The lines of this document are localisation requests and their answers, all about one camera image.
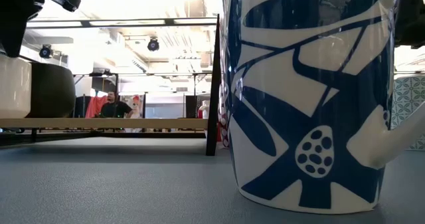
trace wooden shelf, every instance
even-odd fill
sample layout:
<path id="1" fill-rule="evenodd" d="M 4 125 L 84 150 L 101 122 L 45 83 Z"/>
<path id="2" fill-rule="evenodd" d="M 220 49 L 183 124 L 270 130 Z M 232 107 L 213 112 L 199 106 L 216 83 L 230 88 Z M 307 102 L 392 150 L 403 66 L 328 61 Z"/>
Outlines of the wooden shelf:
<path id="1" fill-rule="evenodd" d="M 123 118 L 20 118 L 0 119 L 0 128 L 202 128 L 208 120 Z"/>

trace ceiling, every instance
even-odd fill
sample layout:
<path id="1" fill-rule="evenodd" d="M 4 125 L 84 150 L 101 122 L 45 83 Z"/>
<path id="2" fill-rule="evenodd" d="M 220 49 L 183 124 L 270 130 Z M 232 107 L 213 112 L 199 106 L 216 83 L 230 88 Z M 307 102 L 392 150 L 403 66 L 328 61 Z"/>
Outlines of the ceiling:
<path id="1" fill-rule="evenodd" d="M 152 19 L 215 17 L 220 0 L 82 0 L 80 8 L 69 13 L 46 0 L 36 21 L 93 19 Z M 62 55 L 90 49 L 94 68 L 109 68 L 118 73 L 193 73 L 212 71 L 215 26 L 211 27 L 143 27 L 124 29 L 31 29 L 24 45 L 39 50 L 46 40 Z M 149 51 L 151 38 L 159 42 L 158 51 Z M 156 84 L 161 77 L 125 77 L 122 82 Z M 199 87 L 209 84 L 203 79 Z M 186 84 L 190 90 L 193 77 L 167 78 L 175 90 Z"/>

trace black object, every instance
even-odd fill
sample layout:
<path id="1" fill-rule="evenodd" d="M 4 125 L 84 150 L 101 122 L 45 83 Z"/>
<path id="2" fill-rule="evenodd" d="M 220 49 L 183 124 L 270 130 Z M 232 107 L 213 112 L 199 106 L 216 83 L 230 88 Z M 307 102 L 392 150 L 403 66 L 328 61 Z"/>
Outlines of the black object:
<path id="1" fill-rule="evenodd" d="M 218 99 L 220 98 L 220 15 L 217 16 L 215 31 L 214 59 L 212 60 L 211 99 L 208 116 L 207 156 L 215 156 L 217 147 Z"/>
<path id="2" fill-rule="evenodd" d="M 185 96 L 186 118 L 197 118 L 197 97 L 193 95 Z"/>
<path id="3" fill-rule="evenodd" d="M 147 49 L 150 51 L 157 51 L 159 50 L 159 43 L 157 38 L 151 38 L 151 41 L 149 41 L 149 44 L 147 44 Z"/>
<path id="4" fill-rule="evenodd" d="M 31 111 L 27 118 L 63 118 L 75 105 L 74 76 L 67 68 L 32 62 Z"/>
<path id="5" fill-rule="evenodd" d="M 68 11 L 75 11 L 81 0 L 53 0 Z M 0 0 L 0 47 L 9 57 L 18 57 L 27 21 L 41 11 L 44 0 Z"/>
<path id="6" fill-rule="evenodd" d="M 50 45 L 43 45 L 39 53 L 41 58 L 52 58 L 52 54 L 53 52 Z"/>
<path id="7" fill-rule="evenodd" d="M 394 10 L 395 44 L 417 49 L 425 44 L 425 5 L 423 0 L 398 0 Z"/>
<path id="8" fill-rule="evenodd" d="M 35 142 L 48 142 L 58 140 L 73 140 L 80 138 L 205 138 L 204 133 L 105 133 L 91 132 L 67 132 L 67 133 L 37 133 L 37 129 L 31 130 L 31 134 L 3 133 L 0 135 L 0 147 Z"/>
<path id="9" fill-rule="evenodd" d="M 75 99 L 75 112 L 71 117 L 73 118 L 85 118 L 87 113 L 88 105 L 92 97 L 81 96 Z"/>

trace white container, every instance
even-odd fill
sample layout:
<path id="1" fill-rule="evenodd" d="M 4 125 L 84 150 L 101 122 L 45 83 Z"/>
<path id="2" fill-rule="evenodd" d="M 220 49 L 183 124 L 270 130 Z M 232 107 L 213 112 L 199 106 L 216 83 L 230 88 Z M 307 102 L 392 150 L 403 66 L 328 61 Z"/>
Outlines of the white container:
<path id="1" fill-rule="evenodd" d="M 210 101 L 204 100 L 202 101 L 202 106 L 199 108 L 199 110 L 202 110 L 202 119 L 208 119 L 210 114 Z M 208 131 L 205 130 L 205 137 L 208 136 Z"/>
<path id="2" fill-rule="evenodd" d="M 31 64 L 0 55 L 0 118 L 25 118 L 31 110 Z"/>

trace black metal frame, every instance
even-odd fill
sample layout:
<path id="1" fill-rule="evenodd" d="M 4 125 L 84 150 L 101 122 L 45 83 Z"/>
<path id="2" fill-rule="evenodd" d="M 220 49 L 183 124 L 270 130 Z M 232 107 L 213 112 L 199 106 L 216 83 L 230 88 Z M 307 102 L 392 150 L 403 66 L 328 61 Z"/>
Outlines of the black metal frame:
<path id="1" fill-rule="evenodd" d="M 0 147 L 20 144 L 33 144 L 57 140 L 73 140 L 80 138 L 205 138 L 199 133 L 106 133 L 106 132 L 63 132 L 57 134 L 37 133 L 32 129 L 31 134 L 0 134 Z"/>
<path id="2" fill-rule="evenodd" d="M 212 81 L 211 81 L 211 97 L 210 110 L 208 117 L 208 135 L 207 135 L 207 156 L 215 156 L 217 147 L 217 122 L 218 122 L 218 101 L 220 98 L 220 16 L 217 17 L 215 31 L 214 60 L 212 61 Z"/>
<path id="3" fill-rule="evenodd" d="M 211 82 L 211 101 L 210 101 L 210 112 L 208 120 L 208 136 L 207 136 L 207 146 L 206 146 L 206 155 L 214 156 L 216 150 L 217 142 L 217 122 L 218 122 L 218 99 L 219 99 L 219 88 L 220 88 L 220 25 L 219 17 L 217 17 L 216 23 L 176 23 L 176 20 L 190 20 L 193 18 L 182 18 L 182 19 L 137 19 L 137 20 L 127 20 L 127 21 L 154 21 L 154 20 L 163 20 L 164 25 L 91 25 L 90 22 L 94 21 L 78 21 L 81 23 L 81 27 L 28 27 L 28 29 L 66 29 L 66 28 L 93 28 L 93 27 L 163 27 L 163 26 L 207 26 L 207 25 L 216 25 L 216 37 L 215 37 L 215 46 L 214 46 L 214 59 L 212 66 L 212 82 Z M 199 19 L 211 19 L 208 17 L 201 17 Z M 75 21 L 32 21 L 32 23 L 37 22 L 75 22 Z M 200 74 L 210 74 L 210 73 L 194 73 L 190 74 L 195 76 Z M 110 73 L 110 72 L 93 72 L 91 74 L 75 74 L 74 78 L 77 76 L 91 76 L 91 77 L 101 77 L 101 76 L 115 76 L 116 77 L 116 96 L 118 97 L 118 82 L 119 74 Z M 164 74 L 144 74 L 146 76 L 150 75 L 164 75 Z M 55 140 L 71 140 L 71 139 L 80 139 L 80 138 L 95 138 L 95 137 L 107 137 L 107 138 L 205 138 L 204 132 L 191 132 L 191 133 L 105 133 L 105 132 L 69 132 L 69 133 L 59 133 L 59 134 L 38 134 L 36 128 L 31 129 L 31 134 L 0 134 L 0 147 L 12 146 L 16 144 L 33 144 L 35 142 L 46 142 L 46 141 L 55 141 Z"/>

